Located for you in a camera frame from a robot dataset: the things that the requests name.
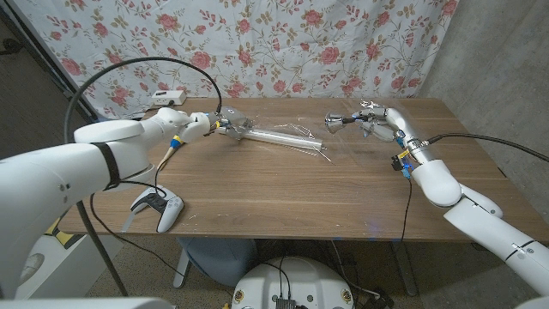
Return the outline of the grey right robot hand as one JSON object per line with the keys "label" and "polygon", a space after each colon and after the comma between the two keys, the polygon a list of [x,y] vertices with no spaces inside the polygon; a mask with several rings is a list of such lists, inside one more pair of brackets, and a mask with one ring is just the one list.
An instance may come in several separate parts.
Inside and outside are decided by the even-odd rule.
{"label": "grey right robot hand", "polygon": [[435,160],[434,154],[422,145],[411,122],[397,109],[374,106],[355,112],[352,118],[367,136],[374,136],[382,142],[397,142],[419,164]]}

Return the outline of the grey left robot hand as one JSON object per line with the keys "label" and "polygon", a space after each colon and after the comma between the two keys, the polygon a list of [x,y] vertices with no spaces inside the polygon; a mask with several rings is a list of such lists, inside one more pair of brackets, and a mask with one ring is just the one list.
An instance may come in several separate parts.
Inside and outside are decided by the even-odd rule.
{"label": "grey left robot hand", "polygon": [[232,106],[223,106],[211,129],[240,140],[251,130],[252,126],[252,120],[247,118],[241,111]]}

